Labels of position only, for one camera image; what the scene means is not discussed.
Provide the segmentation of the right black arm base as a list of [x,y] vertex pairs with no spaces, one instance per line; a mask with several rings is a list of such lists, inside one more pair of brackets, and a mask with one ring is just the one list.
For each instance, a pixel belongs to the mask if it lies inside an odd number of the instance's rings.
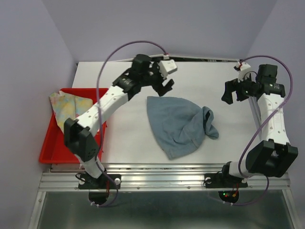
[[224,165],[222,170],[216,173],[205,173],[203,186],[209,189],[221,189],[218,191],[220,200],[233,205],[239,199],[239,189],[248,187],[248,183],[243,183],[240,177],[230,175],[229,166]]

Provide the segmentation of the blue denim skirt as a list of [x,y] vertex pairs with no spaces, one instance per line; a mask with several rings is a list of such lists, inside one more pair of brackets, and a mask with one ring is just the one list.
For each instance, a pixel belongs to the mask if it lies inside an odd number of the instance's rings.
[[148,96],[146,111],[154,138],[169,160],[195,152],[206,136],[219,138],[207,106],[178,97]]

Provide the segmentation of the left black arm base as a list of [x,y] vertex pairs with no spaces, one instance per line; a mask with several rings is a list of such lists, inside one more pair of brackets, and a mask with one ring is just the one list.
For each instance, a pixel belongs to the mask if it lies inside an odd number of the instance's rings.
[[99,178],[93,178],[88,173],[77,173],[78,189],[88,190],[88,199],[92,206],[98,208],[110,206],[118,196],[118,190],[121,188],[120,174],[110,174],[109,180],[105,175]]

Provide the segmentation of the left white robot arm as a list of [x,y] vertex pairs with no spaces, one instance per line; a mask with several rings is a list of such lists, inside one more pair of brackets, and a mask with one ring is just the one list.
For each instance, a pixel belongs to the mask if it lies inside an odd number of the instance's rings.
[[90,183],[101,188],[106,183],[105,168],[98,159],[102,144],[95,141],[95,135],[102,125],[121,106],[130,101],[143,87],[152,87],[159,96],[172,90],[170,80],[163,82],[167,76],[177,71],[177,65],[168,55],[157,61],[151,57],[138,54],[131,67],[112,82],[107,92],[100,96],[96,90],[97,102],[76,119],[68,118],[64,123],[64,144],[83,165],[90,176]]

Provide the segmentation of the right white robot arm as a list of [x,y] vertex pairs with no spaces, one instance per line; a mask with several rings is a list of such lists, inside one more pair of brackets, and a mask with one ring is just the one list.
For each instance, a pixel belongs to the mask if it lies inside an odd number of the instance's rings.
[[256,99],[259,115],[260,143],[246,148],[246,157],[228,162],[219,175],[222,185],[230,186],[236,180],[253,176],[282,177],[298,156],[297,147],[291,146],[286,134],[283,104],[287,100],[285,87],[276,82],[277,66],[262,64],[255,80],[251,79],[251,66],[238,62],[234,67],[238,78],[225,83],[222,101],[233,103],[232,93],[238,101]]

